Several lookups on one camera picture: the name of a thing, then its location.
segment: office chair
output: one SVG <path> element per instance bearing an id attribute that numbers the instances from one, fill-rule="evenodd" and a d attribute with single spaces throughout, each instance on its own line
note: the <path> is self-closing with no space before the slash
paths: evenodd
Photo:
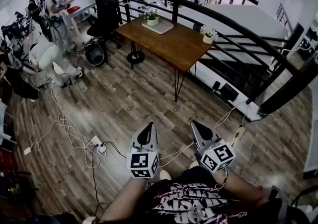
<path id="1" fill-rule="evenodd" d="M 98 20 L 87 31 L 93 37 L 110 40 L 120 48 L 121 45 L 113 39 L 113 31 L 122 23 L 118 0 L 95 0 Z"/>

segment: wooden floor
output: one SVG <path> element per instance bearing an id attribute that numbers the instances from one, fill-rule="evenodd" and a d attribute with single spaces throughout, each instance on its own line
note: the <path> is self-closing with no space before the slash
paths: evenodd
<path id="1" fill-rule="evenodd" d="M 165 62 L 146 53 L 145 61 L 131 70 L 126 61 L 129 46 L 117 50 L 110 45 L 109 50 L 108 64 L 93 68 L 81 60 L 79 65 L 84 68 L 85 77 L 73 87 L 53 89 L 58 104 L 88 139 L 97 135 L 103 141 L 113 141 L 125 154 L 133 133 L 142 124 L 153 121 L 160 154 L 166 156 L 192 142 L 191 120 L 214 125 L 230 110 L 187 78 L 175 103 L 173 69 Z M 39 85 L 45 75 L 38 74 L 31 80 Z M 92 170 L 85 164 L 84 151 L 71 147 L 61 126 L 52 127 L 39 152 L 23 156 L 24 149 L 46 134 L 58 119 L 60 109 L 51 97 L 51 85 L 41 90 L 35 103 L 14 94 L 9 112 L 14 116 L 19 143 L 16 155 L 21 170 L 30 171 L 35 186 L 40 189 L 35 210 L 40 214 L 71 212 L 79 220 L 93 216 L 96 200 Z M 302 181 L 311 136 L 311 113 L 311 91 L 306 88 L 273 115 L 260 122 L 245 122 L 240 141 L 235 145 L 237 158 L 232 169 L 257 186 L 277 185 L 289 200 L 317 183 Z M 218 131 L 231 142 L 241 122 L 242 117 L 233 112 Z M 74 138 L 71 140 L 74 146 L 80 146 Z M 166 166 L 167 171 L 178 176 L 195 160 L 193 153 L 192 149 L 186 150 Z M 89 151 L 87 159 L 91 165 Z M 107 165 L 101 160 L 95 170 L 99 199 L 111 203 L 130 174 L 125 169 L 125 159 L 112 146 L 109 146 Z M 310 197 L 304 197 L 301 203 L 315 204 Z"/>

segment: black metal railing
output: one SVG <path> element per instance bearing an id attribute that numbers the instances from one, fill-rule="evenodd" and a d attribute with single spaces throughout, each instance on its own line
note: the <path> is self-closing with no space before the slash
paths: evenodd
<path id="1" fill-rule="evenodd" d="M 287 16 L 282 4 L 279 5 L 279 8 L 276 12 L 276 16 L 277 16 L 277 20 L 282 25 L 284 25 L 285 27 L 287 27 L 289 29 L 289 32 L 293 32 L 293 27 L 288 19 L 288 16 Z"/>
<path id="2" fill-rule="evenodd" d="M 239 89 L 242 93 L 244 93 L 250 101 L 254 101 L 261 93 L 273 82 L 272 76 L 277 77 L 277 71 L 285 70 L 287 69 L 292 75 L 297 75 L 298 70 L 286 59 L 285 56 L 279 53 L 279 49 L 281 47 L 278 46 L 271 46 L 268 41 L 277 41 L 277 42 L 286 42 L 284 39 L 277 39 L 277 38 L 271 38 L 271 37 L 260 37 L 256 35 L 254 32 L 250 31 L 249 29 L 239 25 L 237 22 L 233 21 L 232 19 L 214 11 L 207 7 L 195 4 L 194 2 L 188 1 L 188 0 L 166 0 L 171 3 L 171 7 L 164 7 L 159 6 L 158 4 L 149 3 L 143 0 L 130 0 L 130 2 L 136 2 L 139 4 L 147 5 L 153 8 L 156 8 L 158 10 L 167 12 L 172 15 L 173 21 L 178 21 L 179 18 L 185 19 L 191 23 L 193 23 L 193 29 L 200 29 L 201 26 L 204 24 L 190 18 L 186 15 L 179 13 L 179 6 L 184 6 L 190 9 L 193 9 L 197 12 L 200 12 L 203 15 L 206 15 L 208 17 L 211 17 L 224 25 L 227 25 L 228 27 L 232 28 L 233 30 L 237 31 L 240 35 L 224 35 L 221 32 L 218 32 L 219 39 L 223 39 L 226 41 L 227 44 L 231 44 L 235 46 L 235 52 L 239 50 L 239 52 L 247 54 L 250 58 L 252 58 L 255 63 L 262 68 L 262 71 L 265 73 L 260 74 L 259 69 L 255 69 L 254 65 L 245 63 L 240 59 L 239 56 L 234 55 L 231 53 L 232 50 L 228 50 L 227 48 L 223 48 L 220 45 L 223 44 L 223 42 L 216 42 L 213 45 L 213 49 L 208 51 L 206 53 L 206 57 L 203 57 L 199 62 L 206 65 L 208 68 L 213 70 L 215 73 L 226 79 L 229 83 L 233 84 L 237 89 Z M 144 11 L 142 9 L 135 8 L 129 4 L 129 7 L 126 7 L 125 12 L 121 12 L 122 14 L 126 14 L 130 10 L 143 13 Z M 248 43 L 242 43 L 242 41 L 235 41 L 234 39 L 248 39 Z M 277 60 L 277 65 L 275 67 L 275 70 L 271 68 L 270 64 L 264 62 L 259 56 L 256 51 L 251 51 L 248 49 L 248 47 L 258 47 L 264 50 L 264 53 L 266 55 L 269 55 Z M 222 52 L 222 54 L 226 55 L 231 61 L 235 63 L 235 66 L 232 63 L 229 63 L 228 61 L 221 60 L 220 58 L 216 57 L 213 53 L 214 50 L 217 50 L 218 52 Z M 224 70 L 218 69 L 218 67 L 213 66 L 212 63 L 208 63 L 208 59 L 211 61 L 214 61 L 216 64 L 222 66 L 223 68 L 227 69 L 228 72 L 231 72 L 232 75 L 229 75 Z M 246 84 L 245 86 L 236 85 L 236 78 L 233 78 L 233 75 L 244 81 Z"/>

